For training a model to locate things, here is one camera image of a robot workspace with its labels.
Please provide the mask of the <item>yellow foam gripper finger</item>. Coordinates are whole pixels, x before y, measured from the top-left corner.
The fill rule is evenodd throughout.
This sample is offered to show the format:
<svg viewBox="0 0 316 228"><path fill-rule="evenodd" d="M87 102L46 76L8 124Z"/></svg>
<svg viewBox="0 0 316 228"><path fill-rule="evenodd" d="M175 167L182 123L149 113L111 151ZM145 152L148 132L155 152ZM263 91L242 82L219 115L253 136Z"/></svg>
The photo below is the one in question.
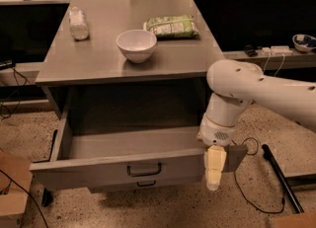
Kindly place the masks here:
<svg viewBox="0 0 316 228"><path fill-rule="evenodd" d="M226 155L224 148L216 145L212 145L204 152L205 180L209 190L218 190L220 186Z"/></svg>

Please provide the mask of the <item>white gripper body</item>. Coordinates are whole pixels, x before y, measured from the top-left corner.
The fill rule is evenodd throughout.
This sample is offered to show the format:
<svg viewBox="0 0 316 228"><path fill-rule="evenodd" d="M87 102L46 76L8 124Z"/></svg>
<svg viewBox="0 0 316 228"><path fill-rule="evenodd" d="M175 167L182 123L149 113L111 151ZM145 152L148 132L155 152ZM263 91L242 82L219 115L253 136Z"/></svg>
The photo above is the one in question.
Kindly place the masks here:
<svg viewBox="0 0 316 228"><path fill-rule="evenodd" d="M230 144L234 133L234 127L216 124L204 114L199 126L198 137L207 146L227 146Z"/></svg>

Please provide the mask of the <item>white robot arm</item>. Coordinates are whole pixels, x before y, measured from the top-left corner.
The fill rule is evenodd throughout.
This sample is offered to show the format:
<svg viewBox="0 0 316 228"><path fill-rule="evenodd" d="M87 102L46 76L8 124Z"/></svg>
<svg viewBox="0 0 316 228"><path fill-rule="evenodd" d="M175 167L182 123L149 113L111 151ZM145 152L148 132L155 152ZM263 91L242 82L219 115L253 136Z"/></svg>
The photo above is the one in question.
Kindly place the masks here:
<svg viewBox="0 0 316 228"><path fill-rule="evenodd" d="M206 145L204 168L206 186L220 186L225 147L235 132L242 112L257 103L297 124L316 131L316 84L267 76L256 64L218 60L211 64L206 81L212 91L203 114L198 136Z"/></svg>

